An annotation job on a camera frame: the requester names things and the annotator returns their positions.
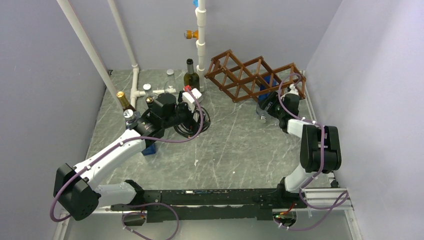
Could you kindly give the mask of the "dark bottle black cap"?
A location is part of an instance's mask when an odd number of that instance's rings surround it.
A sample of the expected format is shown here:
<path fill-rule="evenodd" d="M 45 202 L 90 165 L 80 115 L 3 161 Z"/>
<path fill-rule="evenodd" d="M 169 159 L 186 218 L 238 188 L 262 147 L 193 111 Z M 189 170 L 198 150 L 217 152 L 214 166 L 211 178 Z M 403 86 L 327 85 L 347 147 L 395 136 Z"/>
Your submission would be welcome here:
<path fill-rule="evenodd" d="M 156 106 L 156 100 L 153 96 L 147 96 L 144 100 L 146 108 L 152 110 Z"/>

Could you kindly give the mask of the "brown gold-capped wine bottle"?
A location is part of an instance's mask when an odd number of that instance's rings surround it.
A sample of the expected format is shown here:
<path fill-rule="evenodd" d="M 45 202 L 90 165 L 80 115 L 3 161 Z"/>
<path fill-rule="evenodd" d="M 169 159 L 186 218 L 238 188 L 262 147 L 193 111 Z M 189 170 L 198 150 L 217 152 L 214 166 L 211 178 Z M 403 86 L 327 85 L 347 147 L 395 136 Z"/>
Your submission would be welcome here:
<path fill-rule="evenodd" d="M 118 91 L 116 93 L 116 97 L 119 100 L 123 111 L 126 111 L 126 110 L 132 110 L 133 112 L 136 111 L 136 109 L 131 105 L 130 101 L 127 99 L 123 91 Z"/>

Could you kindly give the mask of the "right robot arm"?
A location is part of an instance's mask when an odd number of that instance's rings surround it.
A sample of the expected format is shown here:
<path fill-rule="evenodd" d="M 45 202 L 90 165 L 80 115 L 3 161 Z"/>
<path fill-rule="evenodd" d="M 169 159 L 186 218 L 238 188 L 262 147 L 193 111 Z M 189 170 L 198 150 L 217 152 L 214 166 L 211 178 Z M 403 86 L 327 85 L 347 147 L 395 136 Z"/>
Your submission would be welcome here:
<path fill-rule="evenodd" d="M 300 138 L 299 164 L 282 179 L 284 189 L 275 194 L 276 203 L 289 207 L 295 196 L 302 198 L 302 191 L 320 174 L 329 174 L 342 165 L 338 128 L 320 125 L 299 117 L 301 98 L 297 93 L 279 95 L 276 91 L 261 99 L 257 112 L 278 119 L 281 130 Z"/>

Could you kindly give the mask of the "clear glass bottle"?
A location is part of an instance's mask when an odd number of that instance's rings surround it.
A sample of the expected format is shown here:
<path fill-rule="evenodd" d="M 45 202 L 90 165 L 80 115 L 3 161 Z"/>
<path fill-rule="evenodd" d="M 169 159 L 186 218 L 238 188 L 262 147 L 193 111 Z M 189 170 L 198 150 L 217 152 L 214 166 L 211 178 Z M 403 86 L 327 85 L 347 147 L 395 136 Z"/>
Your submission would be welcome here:
<path fill-rule="evenodd" d="M 147 97 L 151 97 L 151 98 L 155 98 L 155 94 L 154 91 L 152 89 L 152 86 L 150 83 L 146 83 L 142 86 L 143 91 L 144 91 L 144 96 Z"/>
<path fill-rule="evenodd" d="M 167 80 L 164 85 L 164 92 L 176 95 L 177 94 L 177 82 L 175 79 L 175 73 L 173 69 L 168 69 L 166 71 Z"/>

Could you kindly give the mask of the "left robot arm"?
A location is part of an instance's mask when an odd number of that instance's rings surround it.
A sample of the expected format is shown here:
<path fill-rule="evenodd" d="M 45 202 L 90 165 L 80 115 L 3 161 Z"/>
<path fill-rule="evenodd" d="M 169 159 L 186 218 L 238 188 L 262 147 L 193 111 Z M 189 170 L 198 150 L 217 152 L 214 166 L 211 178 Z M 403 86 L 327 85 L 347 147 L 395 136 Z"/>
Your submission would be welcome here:
<path fill-rule="evenodd" d="M 125 131 L 121 136 L 75 166 L 65 163 L 57 169 L 50 218 L 55 222 L 65 220 L 55 217 L 57 203 L 76 221 L 105 206 L 124 205 L 131 210 L 139 209 L 144 203 L 144 190 L 137 183 L 125 180 L 119 184 L 102 185 L 102 180 L 155 142 L 171 143 L 172 140 L 163 138 L 165 129 L 196 124 L 194 111 L 201 110 L 201 96 L 196 88 L 181 91 L 179 98 L 162 93 L 157 98 L 145 100 L 148 108 L 144 113 L 125 110 Z"/>

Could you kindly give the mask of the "dark green wine bottle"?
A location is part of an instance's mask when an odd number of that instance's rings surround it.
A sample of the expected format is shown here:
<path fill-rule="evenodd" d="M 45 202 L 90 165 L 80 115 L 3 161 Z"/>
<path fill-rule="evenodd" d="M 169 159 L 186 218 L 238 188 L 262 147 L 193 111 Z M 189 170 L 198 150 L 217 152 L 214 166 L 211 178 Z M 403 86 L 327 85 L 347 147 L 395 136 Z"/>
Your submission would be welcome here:
<path fill-rule="evenodd" d="M 187 72 L 183 77 L 184 86 L 190 86 L 192 89 L 200 90 L 200 77 L 194 70 L 194 61 L 191 58 L 186 60 Z"/>

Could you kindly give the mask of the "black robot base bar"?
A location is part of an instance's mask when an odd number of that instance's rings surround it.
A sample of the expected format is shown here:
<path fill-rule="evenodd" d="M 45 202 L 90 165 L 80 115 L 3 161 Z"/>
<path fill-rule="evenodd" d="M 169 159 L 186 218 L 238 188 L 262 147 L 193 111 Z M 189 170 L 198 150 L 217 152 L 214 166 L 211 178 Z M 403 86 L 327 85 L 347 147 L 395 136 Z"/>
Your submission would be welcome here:
<path fill-rule="evenodd" d="M 112 211 L 144 211 L 148 223 L 175 220 L 256 219 L 271 221 L 278 211 L 305 209 L 297 193 L 276 188 L 143 190 Z"/>

